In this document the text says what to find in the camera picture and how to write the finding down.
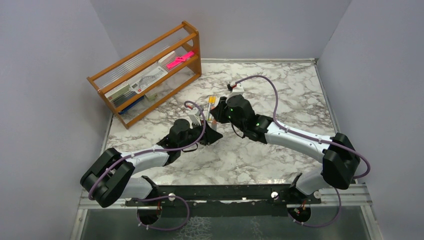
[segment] wooden rack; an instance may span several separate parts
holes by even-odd
[[[124,91],[126,88],[130,89],[130,87],[127,86],[129,80],[132,80],[133,77],[137,78],[139,73],[143,74],[143,71],[147,71],[156,65],[159,66],[158,61],[168,54],[175,52],[177,56],[183,56],[190,51],[194,52],[192,57],[171,69],[168,69],[165,65],[161,65],[161,68],[167,72],[166,75],[159,80],[156,80],[142,91],[141,89],[139,92],[127,91],[125,94],[120,95],[120,97],[115,98],[113,101],[111,100],[112,97],[107,97],[109,92],[122,88],[122,86],[125,86]],[[185,71],[182,76],[177,76],[176,74],[183,72],[183,69],[189,71],[189,73]],[[167,99],[175,95],[178,91],[198,79],[201,75],[202,66],[199,32],[191,24],[183,21],[180,25],[122,58],[118,62],[105,68],[94,76],[87,77],[87,80],[97,90],[98,95],[104,100],[106,105],[119,119],[119,121],[125,126],[125,128],[128,129],[156,107],[164,103]],[[168,89],[168,91],[161,91],[158,99],[149,102],[144,96],[162,83],[166,84],[166,80],[173,81],[169,84],[173,86],[177,84],[178,86],[176,88]],[[131,114],[122,114],[122,111],[127,109],[131,104],[139,105],[140,107],[136,107]]]

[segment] glass tabletop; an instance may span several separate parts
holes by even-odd
[[[292,222],[289,217],[192,217],[175,231],[158,231],[139,227],[135,209],[90,209],[87,212],[83,240],[366,240],[370,239],[360,206],[344,206],[340,218],[327,227],[309,228]],[[331,220],[337,207],[314,207],[308,224]],[[156,227],[172,228],[182,218],[160,218]]]

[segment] clear plastic panel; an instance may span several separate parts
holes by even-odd
[[[163,57],[164,60],[162,61],[159,60],[159,62],[154,63],[153,65],[149,66],[145,70],[139,72],[137,75],[133,76],[132,78],[118,85],[111,91],[107,92],[105,94],[106,98],[114,105],[115,108],[118,108],[119,106],[121,106],[123,103],[131,99],[136,94],[142,93],[145,89],[150,87],[152,84],[159,81],[166,74],[168,74],[172,69],[176,68],[177,66],[173,68],[168,68],[167,65],[175,61],[176,57],[182,57],[185,54],[187,54],[187,51],[184,48],[182,47],[177,48],[175,51],[172,51],[168,57],[167,56]],[[158,86],[152,89],[151,91],[155,91],[159,93],[159,92],[162,92],[163,90],[160,88],[160,86]]]
[[[331,220],[337,207],[314,207],[308,224]],[[371,239],[360,206],[343,206],[338,220],[321,228],[297,225],[289,217],[233,216],[190,217],[187,225],[175,231],[146,230],[139,226],[136,209],[90,209],[82,240],[367,240]],[[173,228],[181,218],[160,218],[152,226]]]
[[[179,72],[163,81],[160,85],[155,87],[150,93],[150,95],[156,96],[144,96],[142,100],[137,102],[134,106],[129,108],[124,114],[120,116],[123,118],[125,123],[127,124],[132,119],[140,115],[142,112],[146,111],[152,105],[157,103],[159,100],[164,98],[166,95],[171,93],[173,90],[181,86],[183,83],[187,82],[191,77],[193,77],[195,73],[189,69],[188,67],[184,67]]]
[[[113,83],[114,81],[118,80],[125,74],[131,72],[138,66],[144,64],[149,59],[153,58],[160,52],[164,51],[166,48],[174,45],[178,41],[182,40],[183,38],[187,37],[189,33],[184,29],[181,28],[174,32],[173,34],[169,35],[165,39],[159,41],[155,45],[149,47],[145,51],[140,52],[133,58],[129,59],[128,61],[124,62],[120,66],[116,67],[115,69],[109,71],[105,75],[99,77],[94,81],[94,83],[100,88],[103,89],[110,83]]]

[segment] orange wooden frame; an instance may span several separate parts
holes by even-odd
[[[151,59],[147,60],[143,64],[139,65],[132,71],[128,72],[127,74],[123,75],[119,79],[115,80],[114,82],[108,84],[107,86],[103,88],[99,88],[96,84],[96,80],[100,78],[101,76],[107,74],[111,70],[117,68],[121,64],[125,63],[126,61],[130,60],[131,58],[135,57],[136,55],[140,54],[141,52],[149,49],[153,45],[157,44],[158,42],[162,41],[163,39],[167,38],[168,36],[172,35],[176,31],[180,30],[181,28],[184,28],[188,32],[188,36],[185,38],[179,40],[174,45],[166,48],[162,52],[159,52],[157,55],[152,57]],[[180,65],[173,68],[171,71],[168,72],[167,75],[153,83],[151,86],[149,86],[146,90],[143,92],[136,94],[135,96],[128,99],[126,102],[121,104],[119,107],[115,107],[105,96],[106,93],[111,91],[112,89],[116,88],[123,82],[129,80],[139,72],[145,70],[152,64],[156,63],[158,60],[169,54],[170,52],[176,50],[177,48],[184,48],[187,52],[193,51],[195,53],[194,56],[192,56],[189,60],[181,63]],[[160,99],[158,102],[154,103],[152,106],[150,106],[145,111],[141,112],[138,116],[133,118],[128,123],[125,123],[124,119],[119,115],[118,113],[122,111],[124,108],[128,107],[130,104],[132,104],[137,99],[141,98],[141,96],[145,95],[150,90],[154,89],[156,86],[160,85],[163,81],[167,80],[180,70],[182,70],[184,67],[190,68],[194,72],[194,76],[189,78],[186,82],[181,84],[179,87],[174,89],[172,92],[170,92],[168,95]],[[134,125],[137,121],[142,119],[144,116],[146,116],[148,113],[153,111],[155,108],[157,108],[159,105],[163,104],[167,99],[175,95],[178,91],[192,83],[194,80],[198,79],[202,75],[202,65],[201,65],[201,56],[200,56],[200,39],[199,39],[199,32],[198,30],[193,27],[190,23],[183,21],[180,25],[174,27],[173,29],[169,30],[167,33],[163,34],[162,36],[156,38],[155,40],[151,41],[150,43],[144,45],[143,47],[137,49],[133,53],[129,54],[128,56],[122,58],[121,60],[115,62],[114,64],[110,65],[109,67],[103,69],[99,73],[95,74],[94,76],[87,77],[87,80],[90,82],[90,84],[96,89],[98,95],[103,99],[103,101],[106,103],[106,105],[110,108],[110,110],[115,114],[115,116],[118,118],[118,120],[125,126],[126,129]]]

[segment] pink object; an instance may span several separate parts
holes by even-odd
[[[168,64],[166,65],[166,67],[167,67],[168,69],[175,68],[177,65],[179,65],[180,63],[183,63],[183,62],[187,61],[187,59],[189,59],[189,58],[193,57],[194,55],[195,55],[195,53],[194,53],[193,51],[189,51],[189,52],[187,52],[187,54],[185,54],[185,55],[177,56],[177,57],[175,58],[175,61],[173,61],[173,62],[171,62],[171,63],[168,63]]]

